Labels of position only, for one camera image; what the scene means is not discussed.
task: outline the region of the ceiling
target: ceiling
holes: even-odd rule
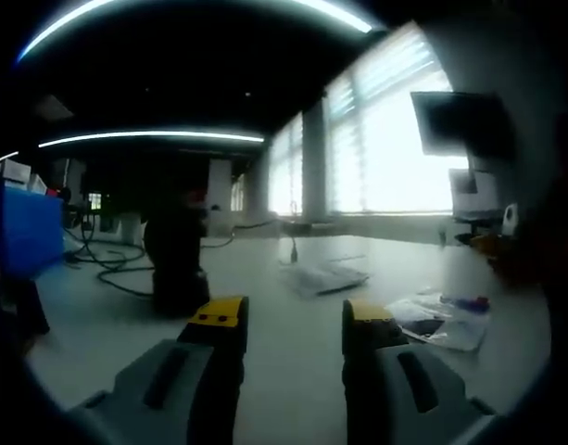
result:
[[[365,34],[285,0],[118,0],[15,63],[38,32],[83,3],[35,0],[22,6],[21,16],[14,6],[0,6],[2,23],[9,23],[0,30],[0,153],[30,152],[76,134],[143,129],[207,128],[261,135],[268,144],[369,45],[422,12],[405,0],[343,2],[374,25]],[[69,117],[55,113],[50,121],[35,111],[50,95]],[[248,144],[171,142],[196,151],[249,150]],[[57,148],[94,145],[101,147]]]

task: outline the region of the blue box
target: blue box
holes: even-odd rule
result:
[[[5,187],[0,180],[0,267],[31,278],[63,258],[62,201]]]

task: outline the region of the monitor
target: monitor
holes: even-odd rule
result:
[[[437,156],[513,159],[511,123],[493,95],[411,93],[423,152]]]

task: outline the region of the fluorescent light strip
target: fluorescent light strip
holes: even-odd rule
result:
[[[357,18],[353,14],[341,9],[338,6],[333,6],[330,3],[327,3],[323,0],[290,0],[294,3],[299,3],[304,6],[311,7],[312,9],[316,9],[317,11],[326,14],[327,16],[333,17],[334,19],[338,19],[343,21],[347,25],[355,28],[360,32],[370,32],[372,30],[372,26],[366,23],[364,20]]]
[[[14,153],[10,153],[10,154],[8,154],[8,155],[2,156],[2,157],[0,158],[0,162],[1,162],[2,160],[6,160],[6,159],[8,159],[8,158],[11,158],[12,156],[16,156],[18,153],[19,153],[19,151],[15,151]]]
[[[242,136],[239,134],[149,131],[149,132],[115,132],[115,133],[85,134],[82,136],[66,137],[65,139],[57,139],[56,141],[45,142],[43,144],[39,144],[39,147],[45,148],[46,146],[57,146],[59,144],[89,141],[92,139],[108,139],[113,137],[138,137],[138,136],[151,136],[151,137],[168,136],[168,137],[186,137],[194,139],[227,139],[232,141],[252,142],[256,144],[261,144],[264,141],[262,137]]]
[[[112,3],[118,0],[92,0],[91,2],[82,5],[70,13],[63,16],[61,19],[53,23],[49,26],[46,30],[41,32],[39,35],[36,36],[20,53],[18,56],[17,62],[20,62],[28,53],[30,53],[38,44],[40,44],[43,40],[49,37],[52,33],[58,31],[62,26],[67,25],[71,21],[74,21],[80,16],[98,8],[104,6],[108,3]],[[317,11],[322,12],[334,19],[338,19],[343,21],[347,25],[357,29],[361,32],[370,32],[372,30],[372,26],[366,23],[364,20],[359,19],[358,17],[350,14],[349,12],[341,9],[338,6],[333,6],[323,0],[288,0],[294,3],[298,3],[304,6],[311,7],[312,9],[316,9]]]
[[[35,46],[37,46],[40,42],[42,42],[49,35],[51,35],[55,31],[57,31],[62,26],[67,25],[68,23],[75,20],[79,16],[82,16],[82,15],[86,14],[87,12],[90,12],[93,9],[96,9],[97,7],[106,5],[107,3],[111,3],[111,2],[114,2],[114,1],[116,1],[116,0],[92,0],[91,2],[88,2],[85,5],[82,5],[78,8],[76,8],[76,9],[74,9],[69,14],[66,14],[61,19],[59,19],[58,21],[53,23],[51,26],[49,26],[46,30],[41,32],[34,40],[32,40],[28,44],[28,46],[26,46],[22,50],[20,55],[18,56],[18,62],[20,62],[23,57],[25,57],[28,53],[30,53],[34,49]]]

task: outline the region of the transparent plastic bag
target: transparent plastic bag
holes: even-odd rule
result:
[[[369,276],[332,262],[314,265],[296,263],[283,267],[282,272],[285,282],[303,297],[326,295],[360,286]]]
[[[457,299],[440,292],[401,299],[386,308],[406,335],[453,350],[476,350],[489,322],[487,299]]]

